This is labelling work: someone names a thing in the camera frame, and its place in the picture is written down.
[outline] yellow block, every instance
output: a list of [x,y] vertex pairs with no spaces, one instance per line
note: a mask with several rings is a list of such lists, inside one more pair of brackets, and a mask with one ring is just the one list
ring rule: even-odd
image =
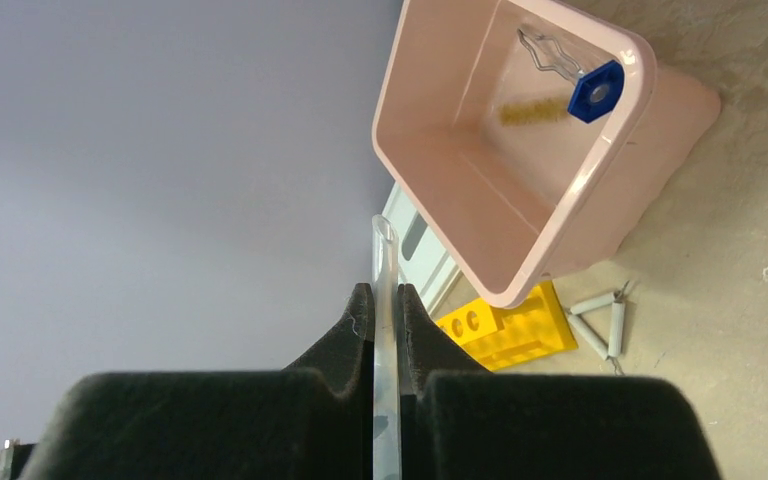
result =
[[437,326],[491,371],[578,348],[552,282],[534,287],[514,309],[478,299],[441,318]]

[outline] yellow bristle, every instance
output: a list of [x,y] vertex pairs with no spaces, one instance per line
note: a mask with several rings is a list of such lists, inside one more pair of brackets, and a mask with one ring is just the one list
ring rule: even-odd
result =
[[569,115],[568,102],[568,98],[554,97],[533,102],[506,103],[499,108],[499,122],[506,127],[557,122]]

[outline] blue hexagonal object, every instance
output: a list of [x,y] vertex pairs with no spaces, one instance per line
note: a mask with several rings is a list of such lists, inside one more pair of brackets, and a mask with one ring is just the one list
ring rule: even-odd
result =
[[617,105],[624,80],[622,65],[611,60],[578,80],[567,111],[584,123],[596,120]]

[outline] brush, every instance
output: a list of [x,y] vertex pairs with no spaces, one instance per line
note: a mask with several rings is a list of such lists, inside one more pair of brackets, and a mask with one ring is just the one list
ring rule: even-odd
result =
[[505,127],[559,122],[569,116],[569,98],[558,96],[532,102],[510,102],[499,107],[499,122]]

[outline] pink plastic bin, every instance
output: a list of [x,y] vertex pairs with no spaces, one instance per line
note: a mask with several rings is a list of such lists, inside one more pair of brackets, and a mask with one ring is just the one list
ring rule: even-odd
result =
[[[523,23],[572,55],[619,62],[614,111],[496,125],[506,98],[571,89],[534,67]],[[715,92],[659,68],[645,40],[566,5],[406,0],[373,144],[481,297],[514,307],[539,281],[613,255],[719,111]]]

